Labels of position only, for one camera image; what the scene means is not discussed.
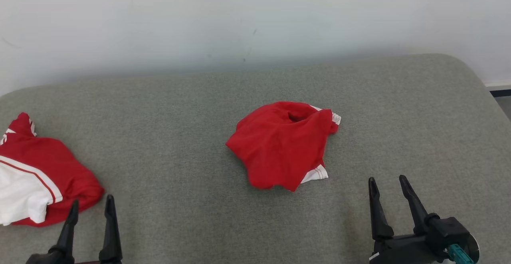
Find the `red and white shirt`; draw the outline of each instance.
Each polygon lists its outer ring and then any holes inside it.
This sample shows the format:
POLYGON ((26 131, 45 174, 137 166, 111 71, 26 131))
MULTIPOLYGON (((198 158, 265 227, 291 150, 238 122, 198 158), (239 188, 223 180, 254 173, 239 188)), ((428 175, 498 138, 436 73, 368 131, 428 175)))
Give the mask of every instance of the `red and white shirt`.
POLYGON ((66 219, 75 199, 83 211, 104 193, 62 142, 36 135, 29 116, 21 113, 0 139, 0 224, 56 224, 66 219))

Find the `white sleeve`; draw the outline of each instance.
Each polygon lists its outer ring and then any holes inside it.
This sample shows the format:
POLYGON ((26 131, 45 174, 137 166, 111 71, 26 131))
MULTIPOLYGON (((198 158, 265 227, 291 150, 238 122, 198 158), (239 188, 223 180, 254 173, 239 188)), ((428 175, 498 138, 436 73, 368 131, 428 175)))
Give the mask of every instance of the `white sleeve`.
POLYGON ((53 197, 35 174, 0 162, 0 224, 30 218, 44 222, 53 197))

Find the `white stripe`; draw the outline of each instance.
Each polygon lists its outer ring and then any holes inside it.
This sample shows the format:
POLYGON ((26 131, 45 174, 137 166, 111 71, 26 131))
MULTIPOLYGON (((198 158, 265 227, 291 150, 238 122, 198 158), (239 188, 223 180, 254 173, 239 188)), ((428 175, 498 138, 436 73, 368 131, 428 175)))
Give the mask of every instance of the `white stripe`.
POLYGON ((47 187, 53 192, 53 195, 55 195, 55 203, 62 201, 62 193, 60 193, 59 188, 53 183, 53 181, 46 175, 44 172, 40 171, 39 169, 35 167, 28 166, 27 164, 23 164, 19 161, 13 160, 11 158, 7 158, 0 155, 0 160, 11 164, 14 167, 21 168, 24 171, 30 171, 32 173, 35 173, 42 181, 46 184, 47 187))
POLYGON ((373 256, 371 256, 371 257, 369 257, 369 261, 371 261, 373 258, 375 258, 375 257, 376 257, 376 256, 378 256, 378 255, 380 255, 380 253, 379 253, 379 252, 378 252, 378 253, 376 253, 375 255, 373 255, 373 256))
POLYGON ((7 142, 7 133, 16 133, 16 132, 11 130, 11 129, 7 129, 7 131, 5 132, 4 136, 2 136, 2 140, 0 140, 0 145, 2 145, 5 142, 7 142))
POLYGON ((37 136, 37 133, 35 133, 35 124, 33 123, 32 119, 29 118, 29 123, 30 123, 30 130, 32 131, 32 134, 34 136, 37 136))

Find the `red fabric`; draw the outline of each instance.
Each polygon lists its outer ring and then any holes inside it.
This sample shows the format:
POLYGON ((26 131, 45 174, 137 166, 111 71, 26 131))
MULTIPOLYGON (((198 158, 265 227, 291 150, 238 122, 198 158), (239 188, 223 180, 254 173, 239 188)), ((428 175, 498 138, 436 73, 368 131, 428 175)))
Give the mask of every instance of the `red fabric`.
POLYGON ((247 115, 226 145, 245 164, 250 184, 295 191, 307 172, 323 165, 327 137, 337 130, 330 109, 281 101, 247 115))
POLYGON ((26 218, 13 223, 42 227, 64 221, 75 199, 79 200, 80 211, 93 206, 104 189, 62 142, 35 137, 31 124, 29 116, 21 113, 9 126, 15 133, 6 133, 7 140, 0 146, 0 155, 43 171, 59 188, 62 201, 46 207, 44 222, 36 224, 26 218))

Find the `white wall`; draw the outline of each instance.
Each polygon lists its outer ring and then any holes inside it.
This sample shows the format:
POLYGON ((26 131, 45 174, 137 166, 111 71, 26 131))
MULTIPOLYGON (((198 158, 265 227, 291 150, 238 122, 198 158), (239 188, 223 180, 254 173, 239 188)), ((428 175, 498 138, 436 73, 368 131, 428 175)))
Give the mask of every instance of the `white wall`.
POLYGON ((511 0, 0 0, 0 95, 114 73, 399 53, 511 81, 511 0))

